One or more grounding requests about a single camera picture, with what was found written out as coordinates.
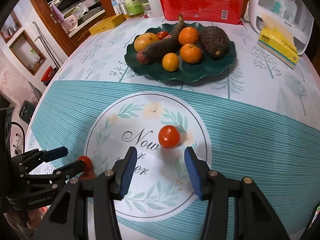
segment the shelf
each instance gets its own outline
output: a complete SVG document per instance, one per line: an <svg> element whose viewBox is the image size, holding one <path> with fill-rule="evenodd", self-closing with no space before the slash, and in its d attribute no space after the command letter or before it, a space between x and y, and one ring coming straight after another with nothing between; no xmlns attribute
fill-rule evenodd
<svg viewBox="0 0 320 240"><path fill-rule="evenodd" d="M37 73L46 60L25 30L13 41L9 49L32 75Z"/></svg>
<svg viewBox="0 0 320 240"><path fill-rule="evenodd" d="M15 35L15 33L17 33L20 28L21 23L19 22L14 11L12 11L0 31L5 43L8 43L8 41Z"/></svg>

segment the glass bottle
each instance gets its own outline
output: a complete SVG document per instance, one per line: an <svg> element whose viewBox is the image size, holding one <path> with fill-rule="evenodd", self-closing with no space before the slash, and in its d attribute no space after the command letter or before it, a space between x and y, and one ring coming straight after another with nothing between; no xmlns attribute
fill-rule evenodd
<svg viewBox="0 0 320 240"><path fill-rule="evenodd" d="M138 18L144 15L140 0L124 0L124 3L131 18Z"/></svg>

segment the teal striped tablecloth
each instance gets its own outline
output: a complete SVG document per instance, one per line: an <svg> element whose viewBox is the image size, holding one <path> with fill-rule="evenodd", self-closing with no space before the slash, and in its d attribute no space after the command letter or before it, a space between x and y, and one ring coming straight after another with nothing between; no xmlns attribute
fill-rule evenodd
<svg viewBox="0 0 320 240"><path fill-rule="evenodd" d="M123 96L145 90L170 93L189 103L209 132L212 168L229 178L252 177L289 234L306 226L320 199L320 131L284 115L213 95L166 87L55 81L31 130L43 149L68 148L69 155L55 162L60 167L84 154L89 130L105 108ZM157 222L123 218L119 222L159 240L198 239L206 205L196 200L178 215ZM232 222L230 212L229 235Z"/></svg>

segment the yellow fruit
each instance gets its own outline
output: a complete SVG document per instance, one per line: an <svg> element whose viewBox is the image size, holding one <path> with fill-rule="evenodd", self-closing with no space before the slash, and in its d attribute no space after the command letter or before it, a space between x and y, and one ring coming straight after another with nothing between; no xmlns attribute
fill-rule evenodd
<svg viewBox="0 0 320 240"><path fill-rule="evenodd" d="M202 58L202 52L196 44L187 43L180 49L180 56L183 61L194 64Z"/></svg>
<svg viewBox="0 0 320 240"><path fill-rule="evenodd" d="M166 71L172 72L179 68L179 57L175 53L168 53L162 59L162 66Z"/></svg>
<svg viewBox="0 0 320 240"><path fill-rule="evenodd" d="M155 41L159 41L157 35L154 33L144 33L134 41L134 49L139 51Z"/></svg>

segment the fruit plate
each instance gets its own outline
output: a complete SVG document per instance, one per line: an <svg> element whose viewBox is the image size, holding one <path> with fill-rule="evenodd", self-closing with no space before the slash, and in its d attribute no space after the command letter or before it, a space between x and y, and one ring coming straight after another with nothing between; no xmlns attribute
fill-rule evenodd
<svg viewBox="0 0 320 240"><path fill-rule="evenodd" d="M162 24L158 28L150 28L146 33L157 34L160 31L171 32L175 25ZM194 27L201 32L204 28L200 23L186 24L186 27ZM155 62L151 65L142 65L137 61L137 51L134 49L133 43L127 46L127 53L124 59L127 65L138 75L148 76L159 82L166 82L170 80L180 80L186 83L191 83L200 80L205 76L217 76L221 74L228 66L234 64L236 61L236 47L232 41L229 41L228 53L219 60L211 59L203 52L203 57L197 64L182 63L182 67L174 72L166 71L160 62Z"/></svg>

